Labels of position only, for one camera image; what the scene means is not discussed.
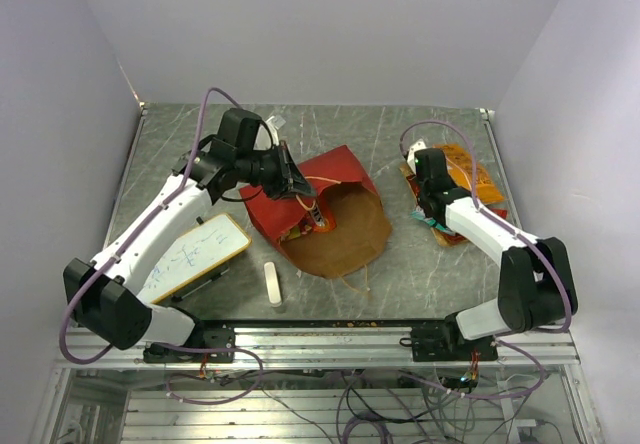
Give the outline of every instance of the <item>white wall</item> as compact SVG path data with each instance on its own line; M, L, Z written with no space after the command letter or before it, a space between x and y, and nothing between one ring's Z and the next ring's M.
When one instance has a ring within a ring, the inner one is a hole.
M640 0L561 0L497 111L524 223L567 244L609 442L637 442Z
M495 108L558 0L88 0L144 101Z
M26 442L62 270L100 247L139 112L85 0L0 0L0 429Z

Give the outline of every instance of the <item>open bag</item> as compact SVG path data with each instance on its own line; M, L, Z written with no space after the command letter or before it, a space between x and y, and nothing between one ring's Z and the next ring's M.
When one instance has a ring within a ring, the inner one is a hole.
M245 202L256 229L298 269L325 278L354 272L382 254L391 223L373 182L349 148L338 147L298 167L316 189L320 207L328 211L325 217L335 227L304 233L313 199L272 201L261 193ZM243 198L254 192L240 189ZM303 232L291 238L294 229Z

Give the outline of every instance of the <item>marble surface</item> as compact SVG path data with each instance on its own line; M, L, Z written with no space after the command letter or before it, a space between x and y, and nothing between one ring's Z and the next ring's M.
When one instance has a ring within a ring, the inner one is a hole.
M229 272L188 296L181 306L203 319L375 319L441 318L496 297L498 268L469 243L442 248L425 224L409 217L414 200L398 167L400 133L415 121L435 118L459 125L474 142L476 153L504 192L496 155L480 112L473 109L359 106L246 106L268 118L280 114L297 162L347 144L373 179L393 232L386 251L368 266L370 299L348 289L340 280L302 273L278 254L253 228L243 204L219 202L212 217L229 213L253 239ZM162 187L176 159L190 149L198 115L196 105L150 104L136 146L124 192L115 216L114 240L147 206ZM205 132L215 132L227 105L210 105ZM407 143L419 137L427 143L460 142L452 131L420 126ZM263 264L274 261L285 299L285 312L269 306ZM364 287L364 270L347 277Z

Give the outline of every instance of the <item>whiteboard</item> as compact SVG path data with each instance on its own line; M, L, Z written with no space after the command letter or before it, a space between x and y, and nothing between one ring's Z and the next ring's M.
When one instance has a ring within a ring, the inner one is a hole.
M219 214L182 235L153 268L138 294L156 304L244 251L251 238L228 214Z

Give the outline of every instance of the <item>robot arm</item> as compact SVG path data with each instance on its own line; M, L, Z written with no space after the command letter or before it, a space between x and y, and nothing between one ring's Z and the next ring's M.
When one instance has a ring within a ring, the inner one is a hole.
M578 301L564 244L525 233L473 201L447 171L444 152L422 141L410 148L408 163L420 185L418 204L427 217L465 236L500 266L498 297L451 316L451 339L475 340L505 332L525 332L565 317L560 291L543 263L530 251L535 246L553 266L575 314Z
M315 195L284 141L266 151L254 149L260 125L262 119L257 114L241 109L227 111L218 133L200 142L189 178L177 197L163 204L184 178L187 155L180 158L160 193L113 244L90 263L74 259L67 265L63 277L67 300L71 301L96 269L115 259L82 296L73 314L76 322L118 349L128 349L141 340L194 347L206 344L194 318L178 309L143 303L136 295L175 239L238 182L262 186L271 199ZM137 232L140 223L150 219L153 221L136 235L126 253L119 254L117 251Z

